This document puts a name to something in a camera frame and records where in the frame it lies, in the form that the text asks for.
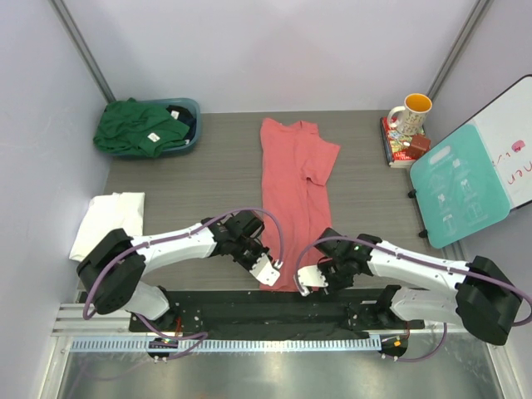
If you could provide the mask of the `pink t-shirt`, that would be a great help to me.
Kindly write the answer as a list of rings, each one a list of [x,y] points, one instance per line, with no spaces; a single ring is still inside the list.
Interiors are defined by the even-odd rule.
[[[262,208],[274,214],[283,229],[267,218],[262,243],[274,259],[282,259],[280,277],[262,290],[296,292],[293,280],[298,256],[333,225],[327,182],[340,146],[325,141],[318,126],[298,121],[285,126],[266,118],[260,128]]]

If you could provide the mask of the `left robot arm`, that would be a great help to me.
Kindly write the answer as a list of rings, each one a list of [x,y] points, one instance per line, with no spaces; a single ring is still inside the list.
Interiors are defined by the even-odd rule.
[[[161,332],[178,322],[180,308],[161,286],[143,283],[144,275],[190,259],[229,256],[263,285],[280,276],[259,236],[264,222],[254,209],[203,219],[186,229],[132,237],[113,229],[80,262],[76,272],[87,292],[83,317],[127,311]]]

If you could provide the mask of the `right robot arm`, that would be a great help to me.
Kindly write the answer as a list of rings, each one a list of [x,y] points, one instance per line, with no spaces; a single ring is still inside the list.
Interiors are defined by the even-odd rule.
[[[531,297],[488,258],[439,259],[376,236],[359,234],[353,239],[331,228],[312,246],[329,261],[317,266],[321,286],[328,293],[350,288],[359,274],[403,283],[375,308],[376,319],[385,328],[411,320],[449,323],[483,342],[503,346],[512,328],[531,321],[516,318],[521,304]]]

